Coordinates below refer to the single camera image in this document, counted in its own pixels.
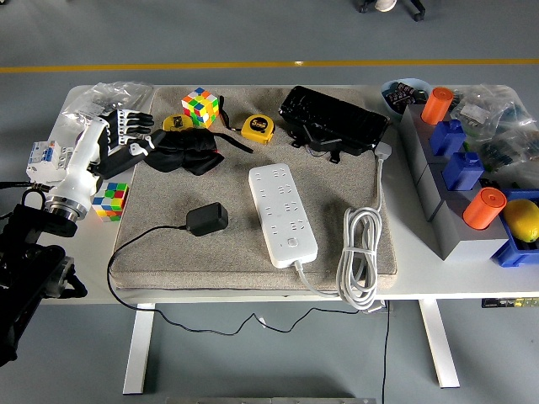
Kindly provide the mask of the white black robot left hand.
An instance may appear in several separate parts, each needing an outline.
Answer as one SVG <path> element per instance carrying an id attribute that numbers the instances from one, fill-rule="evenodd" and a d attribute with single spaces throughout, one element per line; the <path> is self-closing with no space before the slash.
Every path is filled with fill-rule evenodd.
<path id="1" fill-rule="evenodd" d="M 134 167 L 156 149 L 166 132 L 153 131 L 153 126 L 150 114 L 130 109 L 92 119 L 75 146 L 65 178 L 46 197 L 45 209 L 86 215 L 99 181 Z"/>

